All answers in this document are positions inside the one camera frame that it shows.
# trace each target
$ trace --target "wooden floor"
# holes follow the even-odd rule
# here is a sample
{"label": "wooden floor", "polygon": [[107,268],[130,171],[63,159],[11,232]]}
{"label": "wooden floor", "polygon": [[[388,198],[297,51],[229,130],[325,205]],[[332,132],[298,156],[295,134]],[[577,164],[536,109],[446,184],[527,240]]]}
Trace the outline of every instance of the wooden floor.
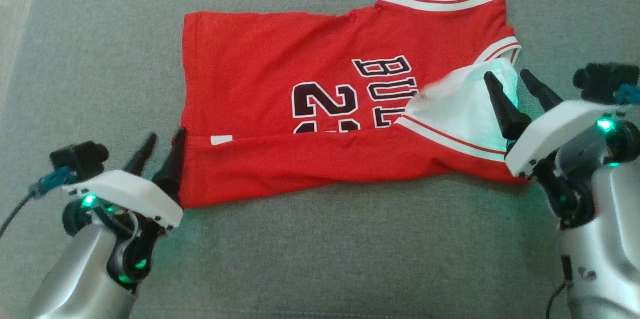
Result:
{"label": "wooden floor", "polygon": [[33,0],[0,0],[0,116]]}

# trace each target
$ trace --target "red fabric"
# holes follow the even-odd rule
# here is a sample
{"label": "red fabric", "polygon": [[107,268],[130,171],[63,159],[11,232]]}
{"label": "red fabric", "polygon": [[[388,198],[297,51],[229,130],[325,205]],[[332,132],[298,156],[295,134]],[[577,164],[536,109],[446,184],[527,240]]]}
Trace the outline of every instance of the red fabric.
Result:
{"label": "red fabric", "polygon": [[[461,171],[514,180],[503,162],[478,159],[407,128],[375,129],[374,109],[404,108],[409,98],[374,101],[368,85],[414,78],[418,89],[470,66],[487,47],[514,36],[505,0],[471,9],[427,12],[378,2],[344,16],[309,13],[212,13],[185,16],[183,64],[187,148],[186,208],[272,196],[337,182],[404,181]],[[409,73],[363,77],[353,60],[404,56]],[[338,105],[337,87],[358,96],[352,114],[295,118],[292,90],[315,82]],[[407,91],[396,88],[384,94]],[[387,116],[393,121],[397,116]],[[339,132],[352,119],[361,130]],[[304,121],[318,132],[293,134]],[[211,145],[211,136],[233,141]]]}

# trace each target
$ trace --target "red jersey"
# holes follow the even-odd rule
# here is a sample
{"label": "red jersey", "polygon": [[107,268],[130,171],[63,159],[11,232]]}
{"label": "red jersey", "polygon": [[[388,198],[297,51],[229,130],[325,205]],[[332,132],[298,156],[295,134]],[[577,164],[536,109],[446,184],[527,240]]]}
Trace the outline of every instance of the red jersey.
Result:
{"label": "red jersey", "polygon": [[[487,93],[461,98],[472,104],[464,117],[445,100],[449,114],[434,111],[436,121],[406,111],[453,71],[514,61],[519,48],[505,0],[378,0],[343,16],[187,14],[182,203],[451,171],[512,180]],[[474,118],[471,107],[485,112]],[[470,122],[478,118],[489,124]]]}

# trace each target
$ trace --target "green led indicator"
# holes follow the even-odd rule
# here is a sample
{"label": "green led indicator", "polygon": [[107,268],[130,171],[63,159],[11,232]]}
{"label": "green led indicator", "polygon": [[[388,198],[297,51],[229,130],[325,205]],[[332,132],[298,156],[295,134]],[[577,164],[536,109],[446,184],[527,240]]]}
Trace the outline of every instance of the green led indicator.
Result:
{"label": "green led indicator", "polygon": [[608,119],[598,120],[598,127],[602,129],[602,132],[608,133],[613,129],[613,121]]}
{"label": "green led indicator", "polygon": [[126,275],[118,276],[118,280],[123,284],[133,284],[133,281]]}
{"label": "green led indicator", "polygon": [[144,259],[141,262],[138,262],[138,264],[135,265],[136,269],[144,269],[147,266],[147,260]]}
{"label": "green led indicator", "polygon": [[89,194],[85,196],[84,201],[82,201],[82,206],[90,208],[92,205],[94,205],[96,199],[98,199],[98,196],[96,196],[96,194]]}

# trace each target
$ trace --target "gray fabric surface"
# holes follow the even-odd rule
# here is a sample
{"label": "gray fabric surface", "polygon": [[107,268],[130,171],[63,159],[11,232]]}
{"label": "gray fabric surface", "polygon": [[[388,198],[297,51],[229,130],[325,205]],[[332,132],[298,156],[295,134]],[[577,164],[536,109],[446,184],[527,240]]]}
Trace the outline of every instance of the gray fabric surface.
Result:
{"label": "gray fabric surface", "polygon": [[[94,140],[116,169],[150,131],[169,150],[185,100],[183,15],[343,14],[375,0],[35,0],[0,118],[2,219],[50,170],[48,153]],[[640,0],[507,0],[528,68],[565,98],[591,61],[640,61]],[[521,107],[535,103],[521,92]],[[67,198],[30,203],[0,240],[0,310],[23,318],[70,239]],[[160,242],[133,318],[540,318],[561,282],[538,187],[462,175],[341,184],[188,210]],[[567,317],[565,297],[555,306]]]}

